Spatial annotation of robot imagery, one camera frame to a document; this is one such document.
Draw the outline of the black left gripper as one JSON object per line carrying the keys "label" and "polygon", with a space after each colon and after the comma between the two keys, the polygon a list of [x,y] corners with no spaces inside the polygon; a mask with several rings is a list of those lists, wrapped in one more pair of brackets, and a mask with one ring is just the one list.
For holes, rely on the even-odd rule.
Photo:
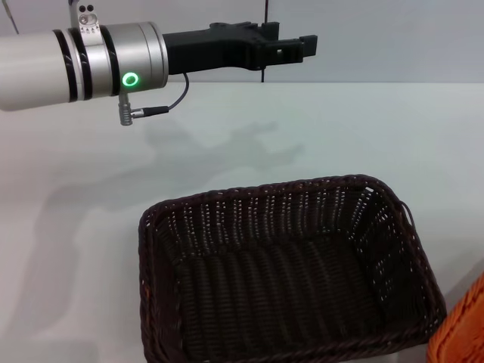
{"label": "black left gripper", "polygon": [[[212,23],[209,28],[166,33],[163,39],[169,74],[195,73],[218,68],[258,71],[265,66],[302,63],[316,55],[318,37],[279,40],[279,22]],[[264,45],[264,65],[262,48]]]}

